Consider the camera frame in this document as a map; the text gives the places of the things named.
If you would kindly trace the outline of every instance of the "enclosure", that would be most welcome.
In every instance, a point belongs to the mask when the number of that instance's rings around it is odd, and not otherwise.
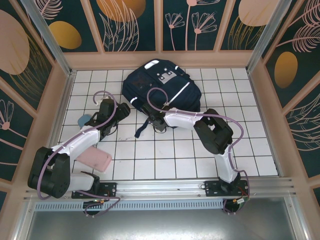
[[[319,239],[319,16],[319,0],[2,0],[1,237],[43,239],[54,226],[51,239]],[[244,128],[232,154],[252,200],[235,218],[201,187],[219,172],[194,130],[149,124],[134,137],[147,116],[123,81],[152,59],[190,75],[201,112]],[[78,133],[101,90],[130,115],[95,145],[112,155],[104,173],[70,163],[117,185],[121,201],[92,219],[85,200],[41,201],[27,181],[36,151]]]

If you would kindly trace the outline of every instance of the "light blue object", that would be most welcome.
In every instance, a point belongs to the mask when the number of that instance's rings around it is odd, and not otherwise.
[[[82,128],[85,125],[85,123],[88,122],[90,119],[91,119],[91,115],[89,115],[89,114],[85,114],[82,117],[80,117],[78,119],[79,127]]]

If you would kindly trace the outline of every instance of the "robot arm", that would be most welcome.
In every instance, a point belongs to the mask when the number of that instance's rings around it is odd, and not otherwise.
[[[114,117],[106,125],[84,133],[84,130],[96,127],[104,123],[114,110],[114,101],[105,98],[102,100],[99,112],[96,112],[90,121],[80,130],[82,136],[77,137],[62,150],[58,152],[45,170],[40,191],[55,198],[62,197],[68,191],[92,190],[92,194],[97,194],[99,188],[99,177],[89,173],[70,174],[70,162],[73,162],[90,146],[98,143],[105,136],[109,135],[111,128],[115,127],[119,121],[125,119],[130,114],[130,108],[126,103],[117,104]],[[64,143],[51,148],[41,147],[35,154],[33,165],[28,178],[28,186],[37,189],[40,172],[48,157]]]
[[[163,107],[164,110],[177,111],[177,108]],[[195,130],[198,134],[204,148],[214,155],[219,179],[222,180],[226,191],[234,188],[240,180],[240,175],[235,172],[230,164],[228,152],[232,143],[233,131],[228,124],[219,117],[206,117],[200,115],[183,114],[188,111],[179,110],[178,113],[164,113],[153,109],[148,103],[143,105],[142,111],[148,115],[148,121],[159,131],[166,127],[181,127],[189,130]],[[219,115],[215,110],[208,109],[199,114]]]

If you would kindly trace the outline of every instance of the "pink phone case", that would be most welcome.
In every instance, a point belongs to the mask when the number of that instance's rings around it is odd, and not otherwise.
[[[104,173],[109,166],[112,156],[93,146],[81,153],[76,160],[94,170]]]

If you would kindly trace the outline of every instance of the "navy blue backpack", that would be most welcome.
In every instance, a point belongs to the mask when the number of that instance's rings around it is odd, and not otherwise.
[[[201,92],[195,82],[180,67],[169,60],[153,59],[129,74],[123,81],[123,96],[140,112],[147,103],[147,93],[152,88],[161,88],[167,95],[169,106],[179,110],[200,112]],[[152,103],[163,106],[166,97],[163,92],[154,90],[149,95]],[[147,127],[148,122],[136,133]]]

